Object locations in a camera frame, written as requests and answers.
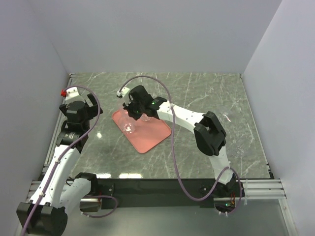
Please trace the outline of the clear glass near right arm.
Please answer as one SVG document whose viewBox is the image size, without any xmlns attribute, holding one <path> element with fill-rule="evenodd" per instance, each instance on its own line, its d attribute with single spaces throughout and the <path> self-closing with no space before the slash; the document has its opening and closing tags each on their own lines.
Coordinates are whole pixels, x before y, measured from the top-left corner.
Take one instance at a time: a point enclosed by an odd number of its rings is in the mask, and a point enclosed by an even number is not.
<svg viewBox="0 0 315 236">
<path fill-rule="evenodd" d="M 228 157 L 241 159 L 246 155 L 246 143 L 243 141 L 240 142 L 231 142 L 227 144 L 227 153 Z"/>
</svg>

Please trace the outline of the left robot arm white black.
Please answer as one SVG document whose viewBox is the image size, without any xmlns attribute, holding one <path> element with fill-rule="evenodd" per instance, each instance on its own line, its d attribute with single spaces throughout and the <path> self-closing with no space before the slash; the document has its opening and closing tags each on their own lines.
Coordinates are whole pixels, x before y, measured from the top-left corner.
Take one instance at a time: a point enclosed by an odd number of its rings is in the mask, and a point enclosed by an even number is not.
<svg viewBox="0 0 315 236">
<path fill-rule="evenodd" d="M 71 89 L 63 94 L 65 103 L 60 105 L 60 111 L 66 120 L 57 137 L 51 163 L 30 200 L 20 203 L 17 208 L 22 236 L 62 235 L 73 208 L 83 197 L 95 197 L 99 191 L 95 174 L 80 174 L 64 190 L 70 171 L 79 159 L 89 133 L 95 127 L 90 121 L 99 119 L 102 109 L 92 92 L 88 94 L 91 106 L 76 90 Z"/>
</svg>

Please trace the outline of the clear glass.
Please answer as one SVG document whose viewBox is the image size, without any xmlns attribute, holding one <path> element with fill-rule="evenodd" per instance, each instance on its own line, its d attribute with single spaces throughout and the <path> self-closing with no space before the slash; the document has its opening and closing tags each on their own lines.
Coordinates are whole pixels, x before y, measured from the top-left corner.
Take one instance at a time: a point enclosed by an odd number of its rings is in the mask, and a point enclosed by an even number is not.
<svg viewBox="0 0 315 236">
<path fill-rule="evenodd" d="M 135 121 L 130 117 L 120 117 L 118 126 L 124 134 L 132 134 L 135 132 Z"/>
<path fill-rule="evenodd" d="M 122 117 L 124 117 L 124 118 L 128 118 L 129 117 L 128 111 L 123 107 L 123 105 L 119 106 L 119 112 L 120 112 Z"/>
<path fill-rule="evenodd" d="M 140 119 L 144 122 L 148 122 L 151 120 L 151 117 L 147 116 L 146 114 L 143 114 Z"/>
</svg>

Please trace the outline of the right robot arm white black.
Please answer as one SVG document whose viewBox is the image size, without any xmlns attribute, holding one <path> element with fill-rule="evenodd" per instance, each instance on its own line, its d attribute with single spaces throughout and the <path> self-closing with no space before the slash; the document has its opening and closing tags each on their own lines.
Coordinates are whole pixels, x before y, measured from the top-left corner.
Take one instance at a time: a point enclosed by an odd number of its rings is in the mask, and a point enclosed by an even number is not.
<svg viewBox="0 0 315 236">
<path fill-rule="evenodd" d="M 236 175 L 230 168 L 226 153 L 226 131 L 216 114 L 193 112 L 165 98 L 153 98 L 143 86 L 133 89 L 124 87 L 117 92 L 117 97 L 123 100 L 124 110 L 134 120 L 146 114 L 151 118 L 170 121 L 193 133 L 197 148 L 210 158 L 215 174 L 215 182 L 207 196 L 224 198 L 233 192 Z"/>
</svg>

